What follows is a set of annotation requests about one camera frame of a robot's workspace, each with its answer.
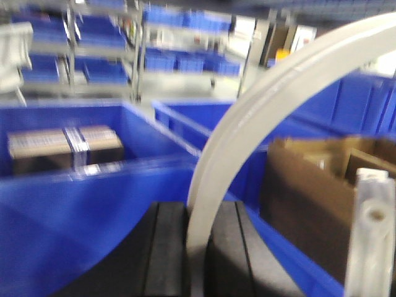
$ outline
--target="white curved rail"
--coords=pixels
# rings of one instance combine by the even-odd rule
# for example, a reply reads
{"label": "white curved rail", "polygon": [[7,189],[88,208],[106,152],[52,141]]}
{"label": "white curved rail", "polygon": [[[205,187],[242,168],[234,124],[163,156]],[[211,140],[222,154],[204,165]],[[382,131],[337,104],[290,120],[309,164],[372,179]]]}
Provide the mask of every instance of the white curved rail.
{"label": "white curved rail", "polygon": [[210,230],[233,178],[283,118],[353,69],[396,49],[396,13],[336,29],[267,71],[224,115],[202,152],[192,179],[187,253],[191,296],[203,296]]}

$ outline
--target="hole in metal post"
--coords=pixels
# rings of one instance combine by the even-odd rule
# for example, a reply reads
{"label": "hole in metal post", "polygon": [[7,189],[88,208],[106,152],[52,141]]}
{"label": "hole in metal post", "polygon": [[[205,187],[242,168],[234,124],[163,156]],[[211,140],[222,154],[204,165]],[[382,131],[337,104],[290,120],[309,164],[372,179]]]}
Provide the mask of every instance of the hole in metal post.
{"label": "hole in metal post", "polygon": [[385,214],[381,210],[374,209],[369,212],[369,217],[373,221],[380,222],[385,219]]}

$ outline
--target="yellow object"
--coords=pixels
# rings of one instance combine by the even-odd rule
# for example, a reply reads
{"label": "yellow object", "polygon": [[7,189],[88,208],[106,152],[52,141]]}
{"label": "yellow object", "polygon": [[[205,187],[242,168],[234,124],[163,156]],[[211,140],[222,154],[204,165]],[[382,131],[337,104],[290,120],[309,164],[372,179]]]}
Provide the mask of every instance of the yellow object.
{"label": "yellow object", "polygon": [[289,54],[290,54],[290,50],[288,50],[288,49],[286,49],[286,50],[283,48],[278,49],[277,54],[275,56],[276,62],[280,61],[282,59],[285,59]]}

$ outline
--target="blue storage bin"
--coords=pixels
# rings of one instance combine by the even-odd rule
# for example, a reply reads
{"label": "blue storage bin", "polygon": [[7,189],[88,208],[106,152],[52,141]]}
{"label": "blue storage bin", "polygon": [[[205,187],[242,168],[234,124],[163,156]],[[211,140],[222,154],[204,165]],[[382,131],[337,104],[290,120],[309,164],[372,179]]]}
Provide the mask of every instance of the blue storage bin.
{"label": "blue storage bin", "polygon": [[58,57],[51,55],[31,54],[32,69],[22,69],[26,82],[59,82]]}
{"label": "blue storage bin", "polygon": [[84,74],[89,83],[127,84],[128,75],[121,63],[110,64],[107,61],[86,61]]}
{"label": "blue storage bin", "polygon": [[77,40],[80,45],[87,46],[100,45],[112,48],[125,48],[126,46],[126,37],[117,29],[111,32],[100,32],[100,29],[97,32],[92,32],[82,28],[80,35],[77,35]]}
{"label": "blue storage bin", "polygon": [[154,51],[146,52],[144,57],[144,67],[150,71],[173,71],[176,63],[176,56],[171,53]]}
{"label": "blue storage bin", "polygon": [[299,249],[246,208],[257,232],[307,297],[342,297],[343,287]]}
{"label": "blue storage bin", "polygon": [[202,31],[229,31],[231,23],[222,19],[205,15],[203,12],[187,12],[184,15],[183,26]]}
{"label": "blue storage bin", "polygon": [[[2,296],[47,296],[101,261],[153,201],[186,202],[194,164],[176,159],[59,173],[0,183]],[[227,194],[226,200],[235,200]],[[342,287],[263,222],[259,234],[309,297],[341,297]]]}
{"label": "blue storage bin", "polygon": [[152,5],[145,7],[143,19],[148,23],[181,27],[183,25],[184,15],[178,11]]}
{"label": "blue storage bin", "polygon": [[93,6],[108,7],[113,9],[123,9],[125,6],[124,0],[88,0],[88,3]]}
{"label": "blue storage bin", "polygon": [[205,59],[194,54],[176,54],[176,68],[181,72],[200,73],[204,70]]}
{"label": "blue storage bin", "polygon": [[349,134],[387,133],[395,107],[395,83],[353,72],[314,95],[291,116]]}
{"label": "blue storage bin", "polygon": [[87,105],[73,101],[71,104],[71,106],[54,104],[48,107],[30,105],[28,108],[0,108],[0,178],[12,175],[7,133],[16,131],[107,125],[115,130],[121,139],[127,163],[138,162],[139,159],[171,156],[192,157],[191,152],[194,152],[194,149],[163,127],[145,119],[131,105],[126,103]]}
{"label": "blue storage bin", "polygon": [[13,15],[11,22],[30,22],[33,28],[33,40],[65,43],[67,35],[63,21],[56,18],[42,18],[35,15]]}
{"label": "blue storage bin", "polygon": [[[200,150],[204,148],[215,126],[230,106],[230,102],[213,103],[212,101],[153,103],[155,119]],[[342,135],[337,131],[309,125],[293,118],[285,119],[249,157],[232,182],[230,192],[258,212],[258,196],[264,177],[267,147],[271,141],[276,137],[317,139]]]}
{"label": "blue storage bin", "polygon": [[239,75],[241,65],[227,61],[225,58],[209,57],[205,60],[205,70],[221,75]]}
{"label": "blue storage bin", "polygon": [[77,19],[79,34],[77,40],[81,45],[100,45],[124,48],[126,37],[119,27],[115,27],[108,17],[83,16]]}

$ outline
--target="brown cardboard box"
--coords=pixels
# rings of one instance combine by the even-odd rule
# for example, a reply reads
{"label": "brown cardboard box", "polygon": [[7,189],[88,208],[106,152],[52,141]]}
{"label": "brown cardboard box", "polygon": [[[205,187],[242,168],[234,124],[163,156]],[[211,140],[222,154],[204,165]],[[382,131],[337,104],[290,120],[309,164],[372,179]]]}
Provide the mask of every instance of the brown cardboard box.
{"label": "brown cardboard box", "polygon": [[81,127],[80,133],[89,147],[88,165],[123,160],[123,144],[108,126]]}
{"label": "brown cardboard box", "polygon": [[83,147],[85,156],[88,150],[88,158],[80,157],[78,166],[120,161],[124,157],[123,144],[108,126],[69,128],[65,132],[52,129],[9,134],[14,174],[77,166],[74,159],[80,153],[73,149],[76,147]]}
{"label": "brown cardboard box", "polygon": [[10,133],[8,145],[14,174],[72,166],[72,152],[61,129]]}
{"label": "brown cardboard box", "polygon": [[276,140],[268,151],[261,215],[344,283],[356,170],[388,170],[394,178],[395,164],[396,145],[385,139]]}

